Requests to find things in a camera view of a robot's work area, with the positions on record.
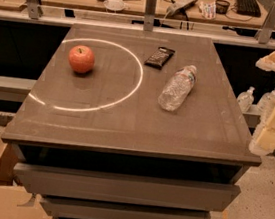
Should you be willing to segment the red apple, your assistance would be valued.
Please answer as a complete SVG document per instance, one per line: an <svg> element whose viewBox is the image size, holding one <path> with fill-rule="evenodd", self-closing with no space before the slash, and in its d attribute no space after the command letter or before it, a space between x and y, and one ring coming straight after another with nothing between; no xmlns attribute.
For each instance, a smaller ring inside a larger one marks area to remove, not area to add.
<svg viewBox="0 0 275 219"><path fill-rule="evenodd" d="M95 56L88 46L77 45L69 51L70 66L78 74L88 73L94 68Z"/></svg>

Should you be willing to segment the small sanitizer bottle right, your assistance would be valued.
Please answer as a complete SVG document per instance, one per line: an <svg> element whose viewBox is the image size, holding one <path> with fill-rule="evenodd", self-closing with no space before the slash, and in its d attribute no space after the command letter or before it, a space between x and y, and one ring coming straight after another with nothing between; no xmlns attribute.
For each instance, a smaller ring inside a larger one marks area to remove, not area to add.
<svg viewBox="0 0 275 219"><path fill-rule="evenodd" d="M275 99L275 89L262 95L259 102L257 102L258 111L262 112L272 99Z"/></svg>

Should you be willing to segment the clear plastic water bottle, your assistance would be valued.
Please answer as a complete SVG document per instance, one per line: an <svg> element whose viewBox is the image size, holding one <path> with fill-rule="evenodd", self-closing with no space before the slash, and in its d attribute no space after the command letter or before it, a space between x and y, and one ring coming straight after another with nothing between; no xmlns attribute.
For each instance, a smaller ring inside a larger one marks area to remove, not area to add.
<svg viewBox="0 0 275 219"><path fill-rule="evenodd" d="M158 96L158 104L169 112L177 110L193 89L197 67L189 65L178 70L166 83Z"/></svg>

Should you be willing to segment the white power strip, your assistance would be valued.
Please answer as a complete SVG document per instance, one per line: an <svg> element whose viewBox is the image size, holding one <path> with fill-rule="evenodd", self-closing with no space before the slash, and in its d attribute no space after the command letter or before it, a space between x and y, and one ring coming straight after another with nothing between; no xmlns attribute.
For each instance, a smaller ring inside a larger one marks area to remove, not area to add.
<svg viewBox="0 0 275 219"><path fill-rule="evenodd" d="M181 10L186 10L195 5L198 0L179 0L170 4L167 8L167 16L173 16L179 13Z"/></svg>

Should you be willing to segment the black snack bar packet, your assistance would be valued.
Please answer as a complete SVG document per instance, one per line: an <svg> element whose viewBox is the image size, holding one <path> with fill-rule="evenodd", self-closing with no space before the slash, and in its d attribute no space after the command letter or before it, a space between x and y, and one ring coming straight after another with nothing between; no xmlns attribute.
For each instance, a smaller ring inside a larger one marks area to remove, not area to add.
<svg viewBox="0 0 275 219"><path fill-rule="evenodd" d="M155 69L161 69L172 56L174 56L174 50L159 47L148 59L145 60L145 65L154 67Z"/></svg>

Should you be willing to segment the small sanitizer bottle left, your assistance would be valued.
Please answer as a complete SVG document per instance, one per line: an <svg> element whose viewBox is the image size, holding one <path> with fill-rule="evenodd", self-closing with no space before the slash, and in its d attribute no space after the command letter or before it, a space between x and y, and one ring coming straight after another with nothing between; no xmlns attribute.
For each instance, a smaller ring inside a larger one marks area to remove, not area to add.
<svg viewBox="0 0 275 219"><path fill-rule="evenodd" d="M237 97L238 105L240 106L240 110L244 113L250 109L252 103L254 102L254 87L251 86L247 91L240 93Z"/></svg>

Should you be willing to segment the cardboard box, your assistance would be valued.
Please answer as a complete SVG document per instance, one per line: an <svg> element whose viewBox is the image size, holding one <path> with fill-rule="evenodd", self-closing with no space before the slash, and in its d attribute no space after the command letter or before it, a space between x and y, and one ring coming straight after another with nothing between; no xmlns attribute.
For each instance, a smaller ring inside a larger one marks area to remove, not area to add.
<svg viewBox="0 0 275 219"><path fill-rule="evenodd" d="M51 219L40 206L40 197L16 182L16 163L13 148L0 139L0 219Z"/></svg>

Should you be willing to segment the patterned white cup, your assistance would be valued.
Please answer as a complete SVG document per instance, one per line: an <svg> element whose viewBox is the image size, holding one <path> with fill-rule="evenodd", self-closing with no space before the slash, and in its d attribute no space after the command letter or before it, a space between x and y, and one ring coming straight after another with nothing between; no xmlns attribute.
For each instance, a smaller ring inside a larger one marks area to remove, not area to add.
<svg viewBox="0 0 275 219"><path fill-rule="evenodd" d="M216 15L216 5L214 4L214 2L212 3L206 3L201 1L199 3L199 10L202 13L201 15L205 18L205 19L214 19L215 15Z"/></svg>

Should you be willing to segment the metal bracket right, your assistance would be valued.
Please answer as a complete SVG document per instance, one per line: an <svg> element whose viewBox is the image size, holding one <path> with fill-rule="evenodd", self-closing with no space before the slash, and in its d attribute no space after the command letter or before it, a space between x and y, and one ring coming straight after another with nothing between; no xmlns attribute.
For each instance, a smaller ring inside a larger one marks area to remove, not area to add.
<svg viewBox="0 0 275 219"><path fill-rule="evenodd" d="M256 34L256 40L259 44L266 44L270 41L271 34L275 27L275 1L272 3L271 9L264 20L263 26Z"/></svg>

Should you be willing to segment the white bowl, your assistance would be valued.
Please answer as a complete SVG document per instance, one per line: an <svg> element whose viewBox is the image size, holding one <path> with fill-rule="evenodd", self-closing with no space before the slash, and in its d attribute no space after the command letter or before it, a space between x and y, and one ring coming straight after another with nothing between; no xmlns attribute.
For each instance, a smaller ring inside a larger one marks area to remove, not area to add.
<svg viewBox="0 0 275 219"><path fill-rule="evenodd" d="M122 11L125 9L125 4L123 0L106 0L103 2L104 7L107 10L117 12L117 11Z"/></svg>

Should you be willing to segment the grey drawer cabinet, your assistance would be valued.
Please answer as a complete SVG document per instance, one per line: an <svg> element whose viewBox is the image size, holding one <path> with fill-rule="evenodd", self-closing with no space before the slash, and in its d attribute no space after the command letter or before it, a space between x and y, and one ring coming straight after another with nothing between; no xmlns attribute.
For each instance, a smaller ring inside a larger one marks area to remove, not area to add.
<svg viewBox="0 0 275 219"><path fill-rule="evenodd" d="M94 68L72 70L88 46ZM156 69L145 60L174 50ZM158 104L182 67L193 89L172 112ZM3 133L14 174L53 219L209 219L260 163L210 39L173 32L73 25Z"/></svg>

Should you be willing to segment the small sanitizer bottle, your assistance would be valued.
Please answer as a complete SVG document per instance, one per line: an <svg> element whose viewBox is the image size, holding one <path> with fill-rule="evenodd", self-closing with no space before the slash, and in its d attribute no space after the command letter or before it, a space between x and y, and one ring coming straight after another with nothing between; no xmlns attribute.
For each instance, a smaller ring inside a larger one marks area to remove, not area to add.
<svg viewBox="0 0 275 219"><path fill-rule="evenodd" d="M259 102L257 102L258 111L262 112L272 99L275 99L275 89L262 95Z"/></svg>
<svg viewBox="0 0 275 219"><path fill-rule="evenodd" d="M254 87L251 86L247 91L240 93L237 97L238 105L240 106L240 110L244 113L250 109L252 103L254 102Z"/></svg>

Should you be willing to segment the metal bracket middle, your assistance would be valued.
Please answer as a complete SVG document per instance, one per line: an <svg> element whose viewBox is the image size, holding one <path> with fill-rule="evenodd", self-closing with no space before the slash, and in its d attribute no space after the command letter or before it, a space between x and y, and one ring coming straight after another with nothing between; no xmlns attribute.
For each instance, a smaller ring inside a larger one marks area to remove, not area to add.
<svg viewBox="0 0 275 219"><path fill-rule="evenodd" d="M145 18L144 18L144 31L153 31L154 19L155 19L155 11L156 11L157 0L146 0L145 3Z"/></svg>

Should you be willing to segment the black keyboard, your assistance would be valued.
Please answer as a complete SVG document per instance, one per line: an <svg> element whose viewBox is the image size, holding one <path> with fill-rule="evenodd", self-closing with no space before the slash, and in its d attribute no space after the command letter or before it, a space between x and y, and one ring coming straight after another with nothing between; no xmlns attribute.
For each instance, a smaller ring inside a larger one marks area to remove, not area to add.
<svg viewBox="0 0 275 219"><path fill-rule="evenodd" d="M261 17L257 0L235 0L236 13L244 16Z"/></svg>

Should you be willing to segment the black cup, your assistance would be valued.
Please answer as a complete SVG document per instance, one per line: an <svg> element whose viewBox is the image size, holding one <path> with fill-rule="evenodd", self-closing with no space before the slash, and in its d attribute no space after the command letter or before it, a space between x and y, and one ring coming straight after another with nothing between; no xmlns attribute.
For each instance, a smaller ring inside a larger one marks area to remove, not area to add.
<svg viewBox="0 0 275 219"><path fill-rule="evenodd" d="M230 2L226 0L216 0L215 5L216 12L220 15L225 15L230 7Z"/></svg>

